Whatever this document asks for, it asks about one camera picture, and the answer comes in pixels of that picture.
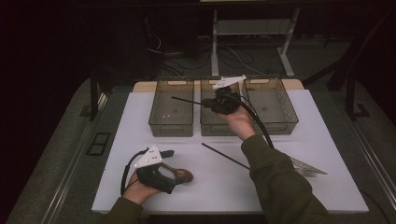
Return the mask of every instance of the person's left hand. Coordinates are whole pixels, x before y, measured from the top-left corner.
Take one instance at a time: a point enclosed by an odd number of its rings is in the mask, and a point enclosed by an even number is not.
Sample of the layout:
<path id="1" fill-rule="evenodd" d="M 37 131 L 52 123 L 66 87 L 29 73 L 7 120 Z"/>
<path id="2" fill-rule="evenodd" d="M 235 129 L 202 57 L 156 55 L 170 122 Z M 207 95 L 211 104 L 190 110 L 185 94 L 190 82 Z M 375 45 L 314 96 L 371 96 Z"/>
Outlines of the person's left hand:
<path id="1" fill-rule="evenodd" d="M 131 186 L 129 186 L 124 191 L 122 197 L 140 205 L 142 205 L 152 195 L 161 192 L 158 189 L 154 189 L 140 183 L 140 181 L 137 179 L 136 172 L 132 174 L 131 178 L 129 179 L 128 185 Z"/>

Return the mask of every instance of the white metal frame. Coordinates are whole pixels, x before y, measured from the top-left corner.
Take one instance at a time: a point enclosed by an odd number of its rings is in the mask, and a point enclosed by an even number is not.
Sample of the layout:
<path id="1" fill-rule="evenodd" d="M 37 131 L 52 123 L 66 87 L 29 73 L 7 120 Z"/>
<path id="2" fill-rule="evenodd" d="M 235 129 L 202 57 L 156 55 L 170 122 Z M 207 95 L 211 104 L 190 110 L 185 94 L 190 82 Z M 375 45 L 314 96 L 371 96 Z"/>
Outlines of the white metal frame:
<path id="1" fill-rule="evenodd" d="M 213 37 L 212 37 L 212 76 L 219 75 L 219 61 L 218 61 L 218 35 L 285 35 L 285 40 L 283 42 L 282 47 L 277 48 L 277 52 L 280 58 L 280 61 L 285 68 L 286 75 L 288 77 L 294 77 L 294 72 L 289 63 L 288 56 L 286 55 L 288 51 L 288 47 L 291 41 L 291 37 L 294 32 L 294 27 L 297 22 L 297 18 L 299 15 L 300 9 L 297 7 L 294 9 L 291 19 L 288 20 L 288 27 L 284 27 L 281 30 L 277 30 L 276 32 L 271 32 L 268 27 L 263 27 L 263 24 L 271 24 L 279 20 L 250 20 L 250 21 L 218 21 L 218 12 L 214 10 L 213 13 Z M 248 26 L 241 26 L 241 22 L 246 24 L 249 22 Z"/>

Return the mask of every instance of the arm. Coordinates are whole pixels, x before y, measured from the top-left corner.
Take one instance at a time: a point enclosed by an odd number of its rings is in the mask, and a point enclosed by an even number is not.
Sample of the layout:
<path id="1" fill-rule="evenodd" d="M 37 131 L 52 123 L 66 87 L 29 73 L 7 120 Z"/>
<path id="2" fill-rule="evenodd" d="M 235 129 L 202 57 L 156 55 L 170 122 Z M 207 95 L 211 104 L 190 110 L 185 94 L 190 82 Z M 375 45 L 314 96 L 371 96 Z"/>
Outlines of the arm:
<path id="1" fill-rule="evenodd" d="M 270 148 L 254 133 L 251 117 L 243 107 L 219 116 L 227 119 L 232 131 L 244 141 L 241 148 L 250 165 L 250 178 L 270 223 L 332 223 L 309 182 L 294 171 L 289 156 Z"/>
<path id="2" fill-rule="evenodd" d="M 129 180 L 130 186 L 125 190 L 122 197 L 119 197 L 111 210 L 103 215 L 100 224 L 123 224 L 137 223 L 142 214 L 142 204 L 152 195 L 159 193 L 140 183 L 134 173 Z"/>

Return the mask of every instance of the hand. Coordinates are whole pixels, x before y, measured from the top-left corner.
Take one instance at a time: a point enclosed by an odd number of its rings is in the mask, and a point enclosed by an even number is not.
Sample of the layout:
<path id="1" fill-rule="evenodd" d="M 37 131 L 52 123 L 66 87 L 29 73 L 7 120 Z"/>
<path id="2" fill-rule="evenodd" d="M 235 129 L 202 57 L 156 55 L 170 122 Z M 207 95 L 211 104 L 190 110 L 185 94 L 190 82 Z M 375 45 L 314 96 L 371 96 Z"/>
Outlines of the hand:
<path id="1" fill-rule="evenodd" d="M 142 205 L 152 195 L 161 192 L 158 189 L 154 189 L 140 183 L 140 181 L 137 179 L 136 172 L 134 172 L 134 174 L 131 176 L 131 179 L 129 179 L 128 185 L 131 186 L 125 190 L 125 192 L 122 194 L 122 197 L 140 205 Z"/>
<path id="2" fill-rule="evenodd" d="M 252 117 L 242 106 L 239 106 L 232 114 L 217 115 L 220 118 L 227 120 L 231 131 L 233 131 L 242 141 L 245 141 L 251 135 L 256 134 L 252 126 Z"/>

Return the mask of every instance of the metal rod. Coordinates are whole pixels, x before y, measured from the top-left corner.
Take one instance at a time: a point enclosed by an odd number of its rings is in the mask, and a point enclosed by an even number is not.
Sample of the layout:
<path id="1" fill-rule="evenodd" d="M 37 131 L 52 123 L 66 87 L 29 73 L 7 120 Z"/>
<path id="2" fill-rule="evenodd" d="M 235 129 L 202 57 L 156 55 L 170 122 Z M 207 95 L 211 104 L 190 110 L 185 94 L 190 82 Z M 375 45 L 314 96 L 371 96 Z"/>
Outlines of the metal rod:
<path id="1" fill-rule="evenodd" d="M 197 105 L 202 105 L 201 103 L 198 103 L 198 102 L 195 102 L 195 101 L 186 100 L 186 99 L 181 99 L 181 98 L 178 98 L 176 96 L 172 96 L 172 99 L 180 100 L 180 101 L 184 101 L 184 102 L 189 102 L 189 103 L 193 103 L 193 104 L 197 104 Z"/>
<path id="2" fill-rule="evenodd" d="M 226 156 L 225 154 L 223 154 L 223 153 L 221 153 L 221 152 L 219 152 L 219 151 L 215 150 L 213 147 L 210 147 L 210 146 L 208 146 L 208 145 L 207 145 L 207 144 L 205 144 L 205 143 L 202 143 L 202 145 L 203 145 L 204 147 L 207 147 L 207 148 L 209 148 L 210 150 L 212 150 L 212 151 L 214 151 L 214 152 L 216 152 L 216 153 L 219 153 L 221 156 L 223 156 L 223 157 L 227 158 L 228 160 L 230 160 L 230 161 L 233 161 L 233 162 L 235 162 L 236 164 L 238 164 L 238 165 L 241 165 L 241 166 L 243 166 L 243 167 L 247 168 L 248 170 L 250 170 L 250 168 L 248 168 L 246 165 L 242 164 L 242 163 L 241 163 L 241 162 L 239 162 L 239 161 L 236 161 L 236 160 L 234 160 L 234 159 L 233 159 L 233 158 L 231 158 L 231 157 L 228 157 L 228 156 Z"/>

